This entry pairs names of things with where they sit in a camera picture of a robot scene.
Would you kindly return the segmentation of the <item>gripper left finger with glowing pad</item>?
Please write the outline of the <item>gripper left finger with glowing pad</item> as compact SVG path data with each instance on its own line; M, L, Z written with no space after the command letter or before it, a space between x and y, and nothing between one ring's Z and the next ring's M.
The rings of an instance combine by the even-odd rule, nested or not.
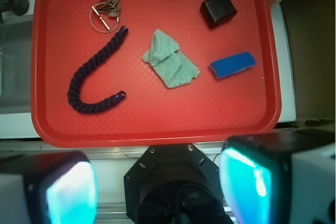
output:
M1 223L94 223L95 167L80 151L1 159Z

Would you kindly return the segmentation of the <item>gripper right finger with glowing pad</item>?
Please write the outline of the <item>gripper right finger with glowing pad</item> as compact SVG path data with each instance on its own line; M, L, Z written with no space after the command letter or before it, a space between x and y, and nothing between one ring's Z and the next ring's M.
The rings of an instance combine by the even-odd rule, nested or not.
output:
M239 223L335 223L335 134L317 129L229 137L219 156Z

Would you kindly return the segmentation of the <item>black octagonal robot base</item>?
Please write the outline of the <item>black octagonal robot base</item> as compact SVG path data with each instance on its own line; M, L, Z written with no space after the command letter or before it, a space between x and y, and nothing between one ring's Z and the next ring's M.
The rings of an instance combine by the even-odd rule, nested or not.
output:
M150 146L124 176L134 223L232 223L219 167L193 144Z

